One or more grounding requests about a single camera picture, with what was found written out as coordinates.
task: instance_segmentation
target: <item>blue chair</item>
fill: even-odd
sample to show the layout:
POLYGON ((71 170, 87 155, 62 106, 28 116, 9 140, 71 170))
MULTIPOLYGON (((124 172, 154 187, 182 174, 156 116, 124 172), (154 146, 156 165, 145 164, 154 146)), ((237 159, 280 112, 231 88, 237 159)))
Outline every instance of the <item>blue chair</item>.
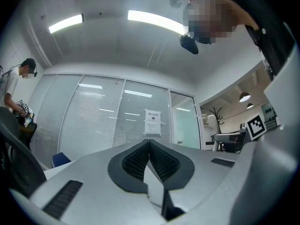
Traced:
POLYGON ((71 160, 67 158, 67 156, 63 152, 53 155, 51 161, 52 168, 71 162, 71 160))

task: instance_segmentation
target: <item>paper sign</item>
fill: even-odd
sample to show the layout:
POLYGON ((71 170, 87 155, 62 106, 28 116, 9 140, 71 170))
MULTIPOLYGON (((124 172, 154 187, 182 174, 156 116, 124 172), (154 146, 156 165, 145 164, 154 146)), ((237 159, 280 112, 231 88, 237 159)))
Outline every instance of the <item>paper sign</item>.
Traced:
POLYGON ((145 109, 145 134, 161 135, 161 112, 145 109))
POLYGON ((246 121, 246 127, 248 129, 251 140, 254 140, 267 132, 266 125, 263 122, 263 114, 258 113, 254 117, 246 121))

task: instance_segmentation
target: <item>glass door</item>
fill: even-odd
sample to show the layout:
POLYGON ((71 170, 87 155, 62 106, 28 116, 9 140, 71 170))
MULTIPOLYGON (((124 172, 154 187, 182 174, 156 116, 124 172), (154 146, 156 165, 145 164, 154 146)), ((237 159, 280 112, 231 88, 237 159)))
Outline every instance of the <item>glass door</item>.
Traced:
POLYGON ((200 149, 196 107, 192 97, 171 92, 173 143, 200 149))

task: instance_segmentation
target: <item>black shirt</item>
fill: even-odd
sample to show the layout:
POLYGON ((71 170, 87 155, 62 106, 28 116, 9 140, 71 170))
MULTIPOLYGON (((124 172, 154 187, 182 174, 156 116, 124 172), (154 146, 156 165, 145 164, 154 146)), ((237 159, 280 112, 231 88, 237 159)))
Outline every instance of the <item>black shirt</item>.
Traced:
POLYGON ((246 26, 254 43, 261 49, 271 66, 274 75, 277 75, 288 58, 294 39, 286 28, 287 21, 281 11, 275 12, 277 6, 270 0, 232 0, 256 22, 259 30, 246 26))

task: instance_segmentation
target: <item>person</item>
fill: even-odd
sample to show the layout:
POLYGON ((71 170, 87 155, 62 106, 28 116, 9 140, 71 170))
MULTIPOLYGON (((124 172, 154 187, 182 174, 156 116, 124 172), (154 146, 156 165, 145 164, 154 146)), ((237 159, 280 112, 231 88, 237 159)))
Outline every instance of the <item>person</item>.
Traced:
POLYGON ((28 78, 34 74, 36 62, 32 58, 26 59, 19 67, 12 67, 8 72, 3 74, 0 82, 0 106, 11 108, 19 112, 23 117, 26 112, 22 107, 12 100, 12 96, 17 86, 19 76, 28 78))
POLYGON ((204 44, 229 37, 244 25, 273 80, 294 45, 284 14, 270 0, 189 0, 182 20, 187 34, 204 44))

